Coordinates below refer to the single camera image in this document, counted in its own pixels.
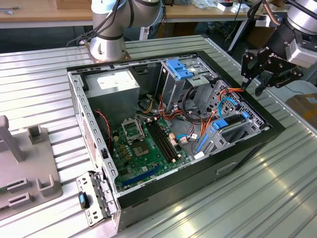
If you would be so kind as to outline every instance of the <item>cable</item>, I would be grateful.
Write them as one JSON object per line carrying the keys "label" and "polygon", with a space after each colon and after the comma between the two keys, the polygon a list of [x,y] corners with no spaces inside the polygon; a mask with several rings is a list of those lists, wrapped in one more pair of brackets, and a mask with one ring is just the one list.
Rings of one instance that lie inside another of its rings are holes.
{"label": "cable", "polygon": [[221,92],[219,93],[219,96],[218,96],[218,100],[221,101],[221,96],[222,94],[225,92],[225,91],[228,91],[228,93],[232,93],[232,92],[243,92],[243,90],[241,88],[227,88],[226,89],[222,89]]}
{"label": "cable", "polygon": [[291,90],[292,92],[294,92],[294,93],[301,93],[302,95],[304,95],[304,93],[302,93],[302,92],[299,92],[299,91],[294,91],[293,89],[290,89],[289,87],[287,87],[286,85],[285,85],[285,87],[286,88],[288,88],[289,90]]}
{"label": "cable", "polygon": [[164,106],[163,106],[163,99],[162,96],[159,96],[159,106],[158,106],[158,113],[165,119],[165,120],[173,120],[175,117],[177,117],[178,115],[182,114],[181,110],[175,110],[173,111],[171,114],[166,115],[165,114],[165,110],[164,110]]}
{"label": "cable", "polygon": [[[112,10],[108,13],[107,17],[98,25],[96,26],[94,29],[92,29],[91,31],[87,32],[87,33],[84,33],[82,35],[80,35],[79,37],[69,41],[67,44],[66,44],[66,47],[69,46],[70,43],[72,42],[80,42],[80,41],[83,41],[83,40],[90,40],[98,35],[100,35],[104,30],[108,29],[114,22],[114,19],[115,19],[115,15],[116,15],[116,12],[117,12],[117,9],[119,7],[119,3],[120,3],[121,0],[116,0]],[[103,28],[100,32],[97,32],[112,16],[114,15],[114,17],[112,18],[112,21],[111,23],[106,26],[105,28]]]}
{"label": "cable", "polygon": [[222,104],[223,104],[223,102],[224,102],[225,100],[228,100],[228,101],[232,102],[234,105],[237,105],[236,101],[234,101],[233,99],[231,99],[231,98],[223,98],[223,99],[220,101],[220,103],[218,104],[218,113],[219,113],[220,118],[222,118],[221,106],[222,106]]}
{"label": "cable", "polygon": [[108,136],[109,136],[109,146],[108,148],[110,149],[110,145],[111,145],[111,134],[110,134],[110,126],[109,126],[109,122],[108,120],[106,119],[106,117],[99,111],[95,110],[96,113],[98,113],[100,116],[103,117],[103,119],[105,120],[106,124],[107,124],[107,127],[108,127]]}
{"label": "cable", "polygon": [[271,8],[268,6],[266,0],[262,0],[263,2],[263,7],[265,9],[265,11],[267,12],[269,18],[271,19],[271,21],[276,25],[279,26],[281,23],[278,22],[278,20],[275,19],[274,14],[271,10]]}
{"label": "cable", "polygon": [[[234,20],[233,20],[233,22],[235,22],[236,20],[237,20],[237,17],[238,17],[238,14],[239,14],[239,11],[240,11],[240,8],[241,8],[241,4],[242,4],[242,0],[239,0],[239,9],[238,9],[238,11],[237,11],[237,14],[236,14],[236,16],[234,17]],[[233,34],[233,32],[236,30],[236,28],[237,28],[237,25],[238,25],[238,21],[237,21],[237,23],[236,23],[236,25],[235,25],[235,27],[234,27],[234,29],[232,30],[232,32],[230,33],[230,35],[224,40],[224,42],[223,42],[223,44],[222,44],[222,48],[224,47],[224,44],[226,43],[226,41],[231,37],[231,35]]]}
{"label": "cable", "polygon": [[151,111],[152,106],[153,106],[153,102],[154,102],[154,99],[151,100],[151,104],[150,104],[149,108],[146,111],[144,111],[143,113],[146,114],[146,113],[149,113]]}
{"label": "cable", "polygon": [[153,26],[152,33],[149,36],[153,36],[154,31],[155,31],[155,25]]}
{"label": "cable", "polygon": [[254,15],[256,14],[256,12],[258,11],[260,5],[262,3],[262,0],[258,0],[255,4],[253,4],[252,7],[250,7],[248,13],[247,13],[247,17],[251,20],[253,20]]}

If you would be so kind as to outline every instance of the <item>green motherboard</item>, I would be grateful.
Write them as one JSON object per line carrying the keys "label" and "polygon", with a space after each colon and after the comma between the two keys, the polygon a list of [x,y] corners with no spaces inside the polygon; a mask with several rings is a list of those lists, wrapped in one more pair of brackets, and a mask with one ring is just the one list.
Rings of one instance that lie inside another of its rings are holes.
{"label": "green motherboard", "polygon": [[[120,127],[112,132],[114,137],[112,158],[119,172],[115,179],[118,191],[124,191],[144,183],[190,162],[189,157],[180,145],[173,146],[171,144],[169,138],[171,131],[164,119],[159,119],[155,123],[125,124],[123,126],[125,130]],[[127,136],[138,137],[139,130],[136,128],[138,125],[141,128],[142,139],[136,139],[129,144]],[[176,155],[174,156],[176,158],[173,160],[167,158],[166,155],[170,154]]]}

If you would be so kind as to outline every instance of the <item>blue clip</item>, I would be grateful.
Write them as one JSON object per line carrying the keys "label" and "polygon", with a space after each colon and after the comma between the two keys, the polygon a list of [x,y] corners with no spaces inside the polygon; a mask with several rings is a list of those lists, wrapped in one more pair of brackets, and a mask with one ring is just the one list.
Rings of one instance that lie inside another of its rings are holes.
{"label": "blue clip", "polygon": [[224,120],[224,119],[221,119],[221,120],[218,120],[218,121],[215,121],[213,123],[213,126],[219,130],[220,128],[223,128],[225,126],[228,126],[229,124]]}
{"label": "blue clip", "polygon": [[84,202],[84,195],[81,194],[81,195],[79,196],[79,198],[80,198],[80,202],[83,203],[83,202]]}
{"label": "blue clip", "polygon": [[242,112],[242,116],[244,117],[244,119],[249,118],[249,114],[247,112]]}
{"label": "blue clip", "polygon": [[184,64],[178,59],[169,59],[166,61],[169,68],[176,74],[178,79],[191,78],[194,76],[193,73],[189,72]]}

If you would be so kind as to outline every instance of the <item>wire bundle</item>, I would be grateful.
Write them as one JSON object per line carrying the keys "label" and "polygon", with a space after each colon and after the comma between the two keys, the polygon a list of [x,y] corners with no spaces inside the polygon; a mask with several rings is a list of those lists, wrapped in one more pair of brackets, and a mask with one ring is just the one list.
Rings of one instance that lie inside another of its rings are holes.
{"label": "wire bundle", "polygon": [[165,120],[173,120],[175,117],[179,116],[182,114],[181,110],[175,110],[169,115],[165,114],[165,109],[163,105],[163,99],[162,96],[159,96],[159,107],[158,107],[158,113],[165,119]]}
{"label": "wire bundle", "polygon": [[[121,1],[121,0],[116,0],[114,6],[113,6],[113,8],[112,8],[112,10],[110,11],[110,13],[107,15],[107,17],[106,17],[98,26],[96,26],[96,27],[95,27],[94,29],[92,29],[91,31],[86,32],[86,33],[80,35],[79,37],[77,37],[77,38],[75,38],[75,39],[69,41],[69,42],[66,44],[66,47],[68,47],[69,44],[72,43],[72,42],[74,42],[74,41],[76,41],[76,45],[78,45],[78,43],[79,43],[80,41],[83,41],[83,40],[88,41],[88,40],[90,40],[90,39],[92,39],[92,38],[94,38],[94,37],[99,36],[102,32],[104,32],[106,29],[108,29],[108,28],[113,24],[113,22],[114,22],[114,19],[115,19],[115,16],[116,16],[116,13],[117,13],[117,10],[118,10],[120,1]],[[113,18],[112,18],[112,20],[111,20],[111,23],[108,24],[108,25],[107,25],[106,27],[104,27],[103,29],[101,29],[102,26],[103,26],[112,16],[113,16]]]}
{"label": "wire bundle", "polygon": [[218,96],[218,100],[219,102],[221,101],[221,96],[224,92],[228,91],[228,93],[232,93],[232,92],[243,92],[243,90],[241,88],[227,88],[226,89],[222,89],[221,92],[219,93],[219,96]]}
{"label": "wire bundle", "polygon": [[154,99],[151,99],[151,104],[150,104],[149,108],[147,110],[145,110],[143,113],[147,114],[152,110],[153,102],[154,102]]}

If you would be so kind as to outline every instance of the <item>metal work surface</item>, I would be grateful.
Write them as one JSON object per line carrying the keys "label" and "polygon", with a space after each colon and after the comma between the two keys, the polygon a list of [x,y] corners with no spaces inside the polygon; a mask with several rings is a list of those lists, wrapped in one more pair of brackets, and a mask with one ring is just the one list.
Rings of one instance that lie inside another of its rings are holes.
{"label": "metal work surface", "polygon": [[[240,65],[201,36],[127,43],[132,58],[194,50],[205,50],[241,83]],[[3,237],[115,234],[112,222],[90,230],[77,197],[75,179],[93,166],[65,68],[85,63],[91,60],[83,47],[0,55],[0,111],[12,133],[36,123],[48,129],[63,189],[61,197],[0,221]],[[252,95],[255,87],[248,88]],[[274,96],[264,92],[257,100],[287,128],[284,133],[241,169],[117,237],[316,237],[316,136]]]}

